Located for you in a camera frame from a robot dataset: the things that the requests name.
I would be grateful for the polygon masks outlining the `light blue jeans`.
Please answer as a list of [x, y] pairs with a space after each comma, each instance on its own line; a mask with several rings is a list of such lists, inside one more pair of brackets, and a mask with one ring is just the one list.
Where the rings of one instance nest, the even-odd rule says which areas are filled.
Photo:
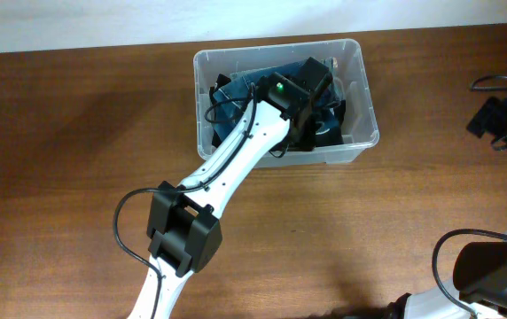
[[322, 60], [323, 64], [329, 69], [331, 73], [336, 73], [338, 71], [338, 60], [334, 57], [329, 57]]

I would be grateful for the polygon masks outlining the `dark blue jeans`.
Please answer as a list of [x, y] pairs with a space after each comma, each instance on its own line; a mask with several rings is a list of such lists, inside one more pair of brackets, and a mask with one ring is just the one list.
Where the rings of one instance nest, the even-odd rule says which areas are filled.
[[[237, 124], [237, 120], [242, 115], [242, 109], [247, 105], [245, 98], [248, 94], [249, 85], [258, 82], [263, 76], [269, 76], [273, 73], [279, 73], [284, 77], [290, 78], [296, 75], [303, 61], [296, 61], [281, 66], [272, 66], [259, 69], [251, 69], [242, 72], [230, 74], [231, 82], [221, 87], [214, 93], [216, 102], [212, 119], [214, 120], [213, 130], [223, 141]], [[326, 89], [316, 104], [313, 115], [333, 101], [345, 100], [341, 90], [333, 83]], [[296, 152], [291, 143], [287, 142], [285, 146]]]

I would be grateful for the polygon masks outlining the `dark green-black garment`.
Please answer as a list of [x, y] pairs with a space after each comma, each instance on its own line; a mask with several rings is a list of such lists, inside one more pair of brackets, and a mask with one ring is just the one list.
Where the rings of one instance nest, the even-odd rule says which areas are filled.
[[316, 146], [343, 144], [341, 125], [346, 113], [346, 101], [333, 101], [316, 113]]

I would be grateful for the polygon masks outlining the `black garment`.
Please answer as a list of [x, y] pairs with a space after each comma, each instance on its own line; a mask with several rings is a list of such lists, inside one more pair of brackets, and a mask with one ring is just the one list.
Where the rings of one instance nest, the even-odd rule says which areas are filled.
[[[231, 78], [227, 77], [226, 75], [224, 75], [224, 74], [218, 75], [216, 82], [214, 83], [214, 86], [212, 86], [209, 89], [209, 99], [210, 99], [210, 102], [212, 105], [216, 102], [216, 99], [214, 98], [214, 93], [217, 90], [219, 90], [221, 87], [225, 86], [226, 84], [228, 84], [230, 82], [231, 82]], [[216, 132], [214, 132], [213, 137], [212, 137], [212, 146], [217, 148], [220, 146], [221, 143], [222, 143], [222, 140], [220, 139], [218, 134]]]

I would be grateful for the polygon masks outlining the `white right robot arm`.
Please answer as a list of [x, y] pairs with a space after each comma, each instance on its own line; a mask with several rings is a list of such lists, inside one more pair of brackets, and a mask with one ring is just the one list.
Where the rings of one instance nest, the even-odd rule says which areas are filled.
[[[486, 75], [472, 82], [478, 92], [507, 92], [507, 86], [490, 86]], [[507, 152], [507, 98], [490, 97], [473, 116], [467, 130], [476, 137], [493, 136], [493, 150]], [[438, 271], [443, 244], [457, 236], [481, 236], [458, 254], [453, 276], [442, 281]], [[459, 229], [435, 244], [431, 267], [435, 287], [419, 294], [406, 293], [384, 310], [385, 318], [507, 318], [507, 232]]]

